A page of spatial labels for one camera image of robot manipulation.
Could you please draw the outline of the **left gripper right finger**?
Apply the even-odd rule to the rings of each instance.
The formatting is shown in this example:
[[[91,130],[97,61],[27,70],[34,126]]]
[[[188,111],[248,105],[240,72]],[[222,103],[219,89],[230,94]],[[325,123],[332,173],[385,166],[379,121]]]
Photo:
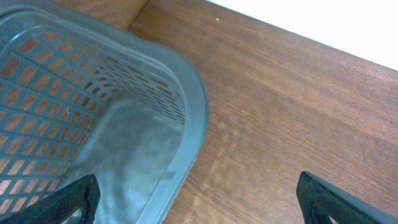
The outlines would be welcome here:
[[[397,218],[303,171],[296,194],[305,224],[397,223]]]

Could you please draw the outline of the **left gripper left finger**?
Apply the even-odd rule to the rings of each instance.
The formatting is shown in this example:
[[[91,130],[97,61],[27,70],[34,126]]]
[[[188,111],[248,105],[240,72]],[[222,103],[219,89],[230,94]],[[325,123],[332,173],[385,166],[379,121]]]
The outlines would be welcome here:
[[[93,174],[70,183],[39,202],[1,220],[8,223],[93,223],[100,200],[100,188]]]

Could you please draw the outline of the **grey plastic mesh basket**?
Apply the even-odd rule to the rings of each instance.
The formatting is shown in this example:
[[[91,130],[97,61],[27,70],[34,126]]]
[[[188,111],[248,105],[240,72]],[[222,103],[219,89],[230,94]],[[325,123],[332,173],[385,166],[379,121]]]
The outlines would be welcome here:
[[[162,223],[208,122],[174,50],[53,1],[1,2],[2,222],[93,174],[95,223]]]

